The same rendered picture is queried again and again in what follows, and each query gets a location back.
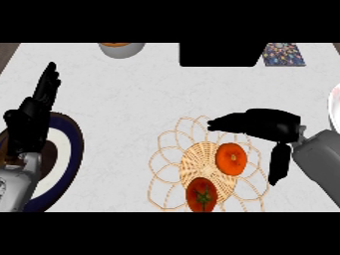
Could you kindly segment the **blue rimmed plate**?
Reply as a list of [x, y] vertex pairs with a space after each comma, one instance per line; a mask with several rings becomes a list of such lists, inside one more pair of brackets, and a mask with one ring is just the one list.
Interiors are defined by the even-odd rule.
[[[42, 149], [41, 179], [30, 201], [20, 212], [45, 212], [64, 195], [76, 178], [85, 151], [85, 140], [75, 120], [51, 113], [49, 132]], [[8, 152], [8, 130], [0, 132], [0, 166], [24, 165], [20, 158], [13, 163], [5, 160]]]

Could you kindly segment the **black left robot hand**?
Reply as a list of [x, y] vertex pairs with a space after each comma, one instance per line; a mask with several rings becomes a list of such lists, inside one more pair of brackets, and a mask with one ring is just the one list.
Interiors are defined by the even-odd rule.
[[5, 160], [13, 163], [20, 155], [41, 152], [48, 138], [51, 111], [61, 86], [57, 64], [51, 62], [39, 79], [32, 97], [17, 110], [8, 110], [4, 120], [8, 127], [8, 152]]

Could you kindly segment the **black appliance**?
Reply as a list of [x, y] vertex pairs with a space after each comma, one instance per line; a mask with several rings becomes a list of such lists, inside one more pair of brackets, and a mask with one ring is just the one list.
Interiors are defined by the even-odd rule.
[[267, 44], [181, 43], [178, 60], [183, 67], [254, 67]]

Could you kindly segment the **red tomato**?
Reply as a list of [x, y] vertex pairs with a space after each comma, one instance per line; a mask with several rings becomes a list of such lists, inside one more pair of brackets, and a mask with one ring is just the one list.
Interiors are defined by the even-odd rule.
[[186, 189], [186, 200], [193, 212], [211, 212], [217, 205], [217, 187], [209, 179], [197, 177]]

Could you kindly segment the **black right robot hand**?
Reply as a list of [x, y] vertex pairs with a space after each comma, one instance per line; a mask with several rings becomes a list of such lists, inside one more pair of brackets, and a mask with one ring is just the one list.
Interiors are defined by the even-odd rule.
[[249, 109], [208, 122], [209, 131], [245, 133], [276, 142], [271, 151], [268, 182], [276, 185], [288, 176], [292, 147], [301, 138], [301, 116], [274, 109]]

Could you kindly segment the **grey cup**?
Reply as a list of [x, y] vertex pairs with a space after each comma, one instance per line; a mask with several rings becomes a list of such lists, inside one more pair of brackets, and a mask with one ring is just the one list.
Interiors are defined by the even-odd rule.
[[132, 57], [143, 49], [144, 43], [100, 44], [104, 54], [115, 59]]

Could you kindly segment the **orange squash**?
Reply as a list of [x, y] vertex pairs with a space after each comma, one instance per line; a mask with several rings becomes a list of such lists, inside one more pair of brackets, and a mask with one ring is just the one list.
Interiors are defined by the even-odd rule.
[[227, 175], [237, 176], [243, 173], [248, 165], [248, 155], [237, 143], [224, 143], [215, 154], [217, 168]]

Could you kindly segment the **floral patterned box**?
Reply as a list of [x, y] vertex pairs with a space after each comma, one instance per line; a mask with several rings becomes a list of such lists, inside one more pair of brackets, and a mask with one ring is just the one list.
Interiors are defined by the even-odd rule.
[[262, 52], [267, 67], [304, 67], [305, 60], [295, 43], [270, 43]]

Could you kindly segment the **woven wicker placemat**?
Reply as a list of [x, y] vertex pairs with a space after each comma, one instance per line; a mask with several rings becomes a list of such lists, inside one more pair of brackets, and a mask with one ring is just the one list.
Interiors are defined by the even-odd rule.
[[[243, 146], [248, 154], [248, 168], [252, 173], [239, 175], [222, 173], [217, 167], [215, 157], [227, 133], [221, 131], [217, 134], [217, 140], [211, 140], [209, 130], [203, 123], [208, 120], [208, 116], [200, 116], [196, 119], [183, 117], [178, 119], [174, 129], [159, 135], [159, 150], [150, 161], [154, 161], [160, 156], [168, 164], [159, 170], [150, 167], [153, 179], [149, 187], [149, 201], [160, 211], [177, 211], [181, 208], [190, 210], [187, 201], [178, 206], [169, 207], [171, 193], [178, 186], [187, 188], [190, 183], [203, 177], [217, 187], [217, 205], [221, 210], [225, 210], [225, 201], [234, 198], [245, 212], [248, 212], [248, 202], [258, 202], [261, 211], [265, 211], [264, 197], [270, 191], [270, 183], [261, 167], [261, 151], [254, 146], [249, 135], [245, 136], [245, 141], [240, 141], [239, 135], [234, 133], [233, 141]], [[171, 186], [162, 204], [153, 200], [157, 181]]]

